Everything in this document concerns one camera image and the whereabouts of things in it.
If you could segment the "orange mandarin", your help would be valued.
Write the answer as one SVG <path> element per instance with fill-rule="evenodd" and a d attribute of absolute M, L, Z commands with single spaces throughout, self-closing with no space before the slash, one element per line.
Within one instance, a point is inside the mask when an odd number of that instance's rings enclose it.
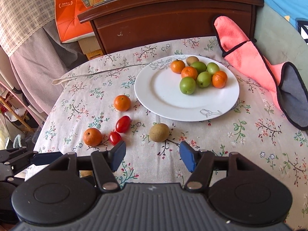
<path fill-rule="evenodd" d="M 183 68 L 183 70 L 181 71 L 181 77 L 185 78 L 185 77 L 191 77 L 194 80 L 197 79 L 198 77 L 198 71 L 191 66 L 186 66 L 185 68 Z"/>

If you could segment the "green cushion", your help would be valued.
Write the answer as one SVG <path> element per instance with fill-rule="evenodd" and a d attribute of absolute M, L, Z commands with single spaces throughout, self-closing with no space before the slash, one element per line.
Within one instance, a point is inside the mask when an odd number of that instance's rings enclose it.
<path fill-rule="evenodd" d="M 254 38 L 271 64 L 292 62 L 307 85 L 307 44 L 296 29 L 267 4 L 257 9 Z"/>

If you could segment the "cardboard box yellow label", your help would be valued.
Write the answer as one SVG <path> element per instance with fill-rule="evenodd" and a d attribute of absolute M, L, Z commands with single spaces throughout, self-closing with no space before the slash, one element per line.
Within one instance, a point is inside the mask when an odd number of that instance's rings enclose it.
<path fill-rule="evenodd" d="M 95 36 L 83 38 L 78 41 L 78 44 L 88 60 L 103 56 L 103 52 Z"/>

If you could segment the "green jujube front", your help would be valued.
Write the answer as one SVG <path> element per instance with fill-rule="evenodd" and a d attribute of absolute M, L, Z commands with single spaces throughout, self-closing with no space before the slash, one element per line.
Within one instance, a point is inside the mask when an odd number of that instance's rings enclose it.
<path fill-rule="evenodd" d="M 207 71 L 200 73 L 196 80 L 200 88 L 206 88 L 211 84 L 211 74 Z"/>

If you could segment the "red cherry tomato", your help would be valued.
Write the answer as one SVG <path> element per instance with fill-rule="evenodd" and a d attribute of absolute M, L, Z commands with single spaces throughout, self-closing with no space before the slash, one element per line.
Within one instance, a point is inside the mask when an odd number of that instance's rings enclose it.
<path fill-rule="evenodd" d="M 119 133 L 126 133 L 131 126 L 131 118 L 127 115 L 121 117 L 115 125 L 115 130 Z"/>
<path fill-rule="evenodd" d="M 120 135 L 118 132 L 112 131 L 112 132 L 110 132 L 110 134 L 109 134 L 109 141 L 110 141 L 110 143 L 111 143 L 113 146 L 115 146 L 115 145 L 117 145 L 120 141 L 122 141 L 122 137 L 121 137 L 121 135 Z"/>

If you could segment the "white floral plate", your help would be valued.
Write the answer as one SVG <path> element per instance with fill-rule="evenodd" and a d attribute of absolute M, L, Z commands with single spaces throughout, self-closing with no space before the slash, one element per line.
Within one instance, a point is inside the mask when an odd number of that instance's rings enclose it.
<path fill-rule="evenodd" d="M 226 85 L 216 88 L 209 84 L 201 88 L 195 80 L 182 78 L 170 67 L 173 61 L 185 61 L 187 57 L 162 57 L 144 67 L 134 85 L 138 101 L 152 113 L 176 121 L 206 121 L 229 112 L 240 94 L 235 75 L 224 65 L 218 64 L 227 75 Z"/>

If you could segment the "small mandarin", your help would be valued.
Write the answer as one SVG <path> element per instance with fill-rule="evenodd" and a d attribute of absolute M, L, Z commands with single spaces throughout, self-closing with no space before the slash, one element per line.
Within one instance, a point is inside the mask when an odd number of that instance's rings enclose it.
<path fill-rule="evenodd" d="M 118 95 L 113 102 L 113 106 L 121 112 L 127 111 L 130 109 L 131 100 L 128 96 L 122 94 Z"/>

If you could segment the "brown longan back plate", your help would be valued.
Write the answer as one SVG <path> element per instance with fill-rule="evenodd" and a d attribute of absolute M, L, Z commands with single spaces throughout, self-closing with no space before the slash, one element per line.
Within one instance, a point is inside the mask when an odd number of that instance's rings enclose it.
<path fill-rule="evenodd" d="M 186 63 L 188 66 L 190 66 L 191 64 L 193 64 L 194 62 L 199 62 L 199 59 L 196 56 L 189 56 L 186 59 Z"/>

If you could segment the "floral tablecloth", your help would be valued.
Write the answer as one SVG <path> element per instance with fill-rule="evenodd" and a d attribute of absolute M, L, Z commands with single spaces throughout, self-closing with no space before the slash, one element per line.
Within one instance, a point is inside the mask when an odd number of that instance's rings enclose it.
<path fill-rule="evenodd" d="M 236 70 L 240 93 L 229 112 L 201 106 L 205 120 L 192 123 L 156 115 L 139 102 L 135 82 L 149 63 L 157 71 L 169 71 L 169 63 L 158 59 L 173 55 L 199 55 L 223 63 L 214 37 L 161 42 L 90 60 L 54 79 L 63 91 L 34 149 L 89 155 L 95 148 L 84 143 L 83 135 L 95 128 L 102 134 L 98 150 L 109 150 L 109 135 L 118 120 L 128 116 L 131 122 L 121 135 L 126 156 L 115 173 L 121 186 L 128 182 L 185 184 L 190 173 L 180 158 L 182 141 L 218 157 L 237 151 L 289 188 L 293 204 L 285 221 L 293 229 L 307 228 L 306 132 L 289 123 L 269 91 Z"/>

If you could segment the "orange paper bag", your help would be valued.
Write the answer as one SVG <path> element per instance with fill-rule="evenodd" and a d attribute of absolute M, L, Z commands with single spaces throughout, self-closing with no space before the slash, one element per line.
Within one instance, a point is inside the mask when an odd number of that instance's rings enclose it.
<path fill-rule="evenodd" d="M 61 43 L 93 37 L 90 23 L 80 23 L 78 15 L 87 10 L 82 0 L 55 0 L 55 22 Z"/>

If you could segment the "checked curtain fabric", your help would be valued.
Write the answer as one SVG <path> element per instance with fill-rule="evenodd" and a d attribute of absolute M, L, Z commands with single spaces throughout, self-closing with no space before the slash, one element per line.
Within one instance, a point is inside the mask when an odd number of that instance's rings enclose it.
<path fill-rule="evenodd" d="M 1 0 L 1 47 L 29 103 L 46 114 L 63 90 L 53 80 L 87 61 L 77 42 L 61 43 L 54 0 Z"/>

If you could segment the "mandarin back left plate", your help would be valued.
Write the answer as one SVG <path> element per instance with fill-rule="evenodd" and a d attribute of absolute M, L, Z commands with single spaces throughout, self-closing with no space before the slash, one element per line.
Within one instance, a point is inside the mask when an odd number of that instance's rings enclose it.
<path fill-rule="evenodd" d="M 174 73 L 180 74 L 185 68 L 185 63 L 182 60 L 176 59 L 170 64 L 170 68 Z"/>

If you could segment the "brown longan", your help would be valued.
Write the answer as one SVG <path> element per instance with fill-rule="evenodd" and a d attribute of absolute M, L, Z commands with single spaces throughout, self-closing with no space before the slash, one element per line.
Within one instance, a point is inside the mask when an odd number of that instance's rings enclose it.
<path fill-rule="evenodd" d="M 169 127 L 164 123 L 158 123 L 150 128 L 149 137 L 154 142 L 164 142 L 169 134 Z"/>

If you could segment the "dark wooden cabinet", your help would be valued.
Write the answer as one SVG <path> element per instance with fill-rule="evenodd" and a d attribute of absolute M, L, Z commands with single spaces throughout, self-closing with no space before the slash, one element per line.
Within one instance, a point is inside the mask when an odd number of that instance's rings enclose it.
<path fill-rule="evenodd" d="M 214 35 L 228 16 L 252 38 L 264 0 L 109 0 L 78 15 L 89 22 L 104 54 L 168 40 Z"/>

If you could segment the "green jujube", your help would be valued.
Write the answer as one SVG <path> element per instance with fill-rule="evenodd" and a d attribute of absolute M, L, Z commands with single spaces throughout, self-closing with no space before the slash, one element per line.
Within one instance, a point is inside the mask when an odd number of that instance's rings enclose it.
<path fill-rule="evenodd" d="M 200 88 L 206 88 L 211 84 L 211 74 L 207 71 L 200 73 L 196 80 Z"/>
<path fill-rule="evenodd" d="M 220 67 L 216 63 L 214 63 L 214 62 L 209 62 L 207 64 L 207 71 L 211 75 L 214 75 L 217 71 L 220 71 Z"/>
<path fill-rule="evenodd" d="M 182 78 L 180 81 L 180 91 L 182 94 L 191 95 L 196 89 L 196 82 L 191 77 Z"/>
<path fill-rule="evenodd" d="M 200 61 L 193 62 L 191 64 L 191 67 L 195 68 L 197 70 L 198 74 L 207 70 L 207 65 L 203 62 L 200 62 Z"/>

